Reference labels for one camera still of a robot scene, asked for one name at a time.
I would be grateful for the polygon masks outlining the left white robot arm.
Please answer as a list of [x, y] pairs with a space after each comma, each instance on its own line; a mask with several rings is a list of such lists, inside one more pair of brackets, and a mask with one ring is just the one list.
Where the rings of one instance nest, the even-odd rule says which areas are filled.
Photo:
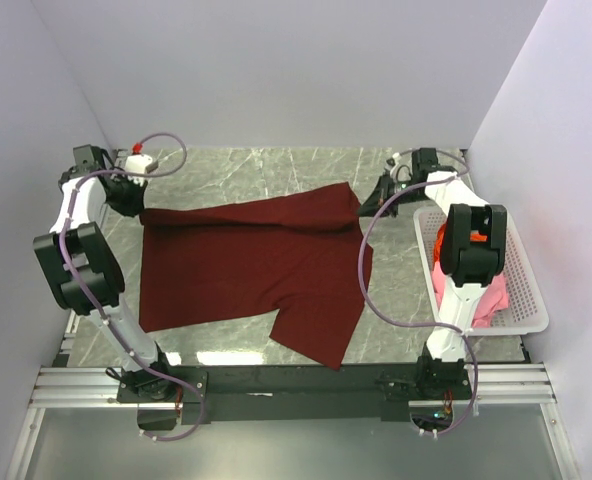
[[143, 212], [145, 177], [158, 163], [138, 149], [121, 166], [98, 146], [76, 147], [73, 155], [74, 166], [59, 180], [57, 220], [34, 239], [34, 253], [56, 303], [88, 318], [117, 351], [121, 367], [108, 368], [107, 375], [139, 397], [165, 401], [176, 378], [128, 307], [124, 275], [99, 226], [106, 208], [125, 217]]

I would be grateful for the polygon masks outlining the dark red t shirt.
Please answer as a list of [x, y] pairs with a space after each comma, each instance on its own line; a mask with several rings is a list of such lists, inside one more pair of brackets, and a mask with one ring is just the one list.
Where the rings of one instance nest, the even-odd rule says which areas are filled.
[[340, 368], [369, 276], [348, 183], [239, 204], [140, 216], [139, 323], [147, 332], [275, 312], [270, 338]]

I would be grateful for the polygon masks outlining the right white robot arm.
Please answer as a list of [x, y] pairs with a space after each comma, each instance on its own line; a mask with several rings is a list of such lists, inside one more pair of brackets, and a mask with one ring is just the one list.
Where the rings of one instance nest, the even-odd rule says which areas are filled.
[[409, 195], [429, 199], [446, 216], [439, 254], [445, 284], [437, 320], [425, 323], [432, 333], [416, 364], [415, 387], [420, 395], [436, 399], [465, 383], [465, 359], [473, 358], [469, 343], [476, 309], [492, 282], [504, 269], [508, 213], [477, 196], [462, 180], [460, 170], [439, 162], [440, 150], [418, 148], [396, 152], [385, 161], [384, 172], [358, 215], [369, 217], [368, 228], [381, 215], [394, 217]]

